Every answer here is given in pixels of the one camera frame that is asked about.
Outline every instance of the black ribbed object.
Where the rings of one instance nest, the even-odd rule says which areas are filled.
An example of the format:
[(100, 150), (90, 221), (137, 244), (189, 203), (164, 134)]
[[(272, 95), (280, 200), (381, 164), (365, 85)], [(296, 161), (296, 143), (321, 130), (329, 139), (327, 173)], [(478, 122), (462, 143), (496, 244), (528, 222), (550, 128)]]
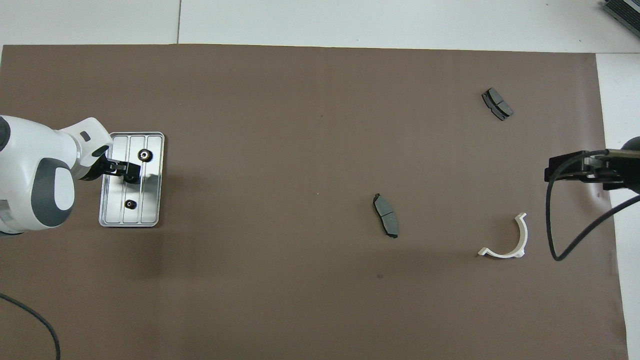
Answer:
[(640, 37), (640, 6), (633, 0), (608, 0), (602, 8)]

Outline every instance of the black cable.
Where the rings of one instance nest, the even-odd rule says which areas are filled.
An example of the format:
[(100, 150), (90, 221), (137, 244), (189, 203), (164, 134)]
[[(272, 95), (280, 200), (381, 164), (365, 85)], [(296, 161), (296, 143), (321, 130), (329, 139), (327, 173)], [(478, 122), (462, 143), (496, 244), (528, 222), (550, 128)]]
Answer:
[(45, 320), (45, 318), (43, 318), (42, 315), (36, 313), (33, 309), (19, 302), (18, 300), (15, 300), (3, 293), (0, 293), (0, 298), (5, 299), (6, 301), (12, 303), (13, 305), (16, 305), (22, 310), (25, 310), (29, 314), (35, 316), (36, 319), (38, 319), (41, 323), (43, 323), (47, 327), (47, 330), (49, 330), (49, 333), (51, 333), (51, 337), (53, 338), (53, 345), (56, 347), (56, 360), (60, 360), (60, 342), (58, 341), (58, 335), (56, 335), (56, 331), (54, 331), (53, 326), (51, 326), (51, 324), (49, 324), (49, 322)]
[(562, 172), (570, 165), (573, 165), (574, 163), (581, 161), (585, 158), (588, 158), (590, 156), (608, 155), (608, 153), (609, 153), (608, 150), (597, 150), (597, 151), (589, 151), (584, 154), (574, 156), (566, 160), (564, 163), (560, 164), (560, 166), (558, 166), (556, 171), (554, 171), (554, 173), (549, 178), (549, 184), (547, 185), (547, 203), (545, 206), (545, 212), (547, 215), (547, 238), (549, 240), (549, 250), (551, 250), (551, 256), (553, 256), (554, 260), (556, 261), (564, 260), (566, 256), (573, 250), (573, 248), (575, 248), (580, 243), (580, 241), (582, 241), (582, 239), (584, 239), (593, 229), (596, 228), (596, 226), (600, 225), (604, 220), (607, 220), (608, 218), (612, 217), (613, 214), (640, 201), (640, 195), (638, 195), (636, 197), (633, 197), (623, 202), (622, 204), (616, 206), (615, 208), (612, 208), (606, 213), (600, 215), (600, 217), (598, 217), (595, 221), (593, 221), (587, 227), (585, 227), (584, 230), (582, 230), (582, 232), (578, 234), (578, 236), (576, 236), (575, 239), (573, 239), (571, 244), (569, 244), (569, 246), (563, 251), (562, 254), (560, 254), (560, 256), (556, 254), (556, 248), (554, 247), (554, 239), (553, 239), (553, 236), (551, 235), (551, 189), (554, 186), (554, 182), (556, 181), (558, 176), (560, 176), (560, 174), (562, 174)]

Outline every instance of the black knob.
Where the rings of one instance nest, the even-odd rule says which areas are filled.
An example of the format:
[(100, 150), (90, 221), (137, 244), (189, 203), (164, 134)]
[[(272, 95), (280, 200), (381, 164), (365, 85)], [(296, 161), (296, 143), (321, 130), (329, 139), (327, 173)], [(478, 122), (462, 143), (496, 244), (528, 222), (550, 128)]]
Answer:
[(133, 210), (138, 207), (138, 203), (133, 200), (127, 200), (124, 202), (124, 207)]
[(142, 162), (148, 163), (153, 158), (154, 158), (154, 153), (148, 149), (142, 149), (138, 151), (138, 159), (140, 159)]

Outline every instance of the brown table surface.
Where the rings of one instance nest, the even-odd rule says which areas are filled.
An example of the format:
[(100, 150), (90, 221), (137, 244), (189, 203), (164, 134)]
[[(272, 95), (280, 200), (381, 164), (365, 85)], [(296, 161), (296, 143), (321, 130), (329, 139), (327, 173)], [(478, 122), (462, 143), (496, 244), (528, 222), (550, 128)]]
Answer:
[[(6, 46), (0, 113), (167, 139), (155, 228), (101, 227), (94, 181), (60, 228), (0, 239), (0, 291), (64, 359), (627, 358), (612, 220), (562, 263), (545, 235), (548, 158), (604, 148), (593, 54)], [(558, 184), (558, 247), (610, 207)], [(523, 211), (524, 257), (476, 256)], [(1, 359), (52, 350), (0, 304)]]

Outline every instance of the white arc-shaped part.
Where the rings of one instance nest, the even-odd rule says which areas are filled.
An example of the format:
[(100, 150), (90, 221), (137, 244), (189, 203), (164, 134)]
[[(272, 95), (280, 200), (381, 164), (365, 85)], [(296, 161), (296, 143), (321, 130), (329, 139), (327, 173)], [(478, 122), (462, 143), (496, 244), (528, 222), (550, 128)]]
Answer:
[(527, 213), (520, 213), (517, 217), (515, 217), (516, 222), (518, 223), (518, 227), (520, 228), (520, 241), (518, 241), (518, 245), (512, 251), (501, 255), (496, 254), (491, 251), (489, 248), (483, 247), (478, 252), (479, 255), (489, 254), (495, 258), (507, 259), (507, 258), (521, 258), (524, 255), (524, 247), (527, 245), (527, 238), (529, 237), (529, 232), (527, 230), (527, 224), (524, 222), (524, 217), (527, 216)]

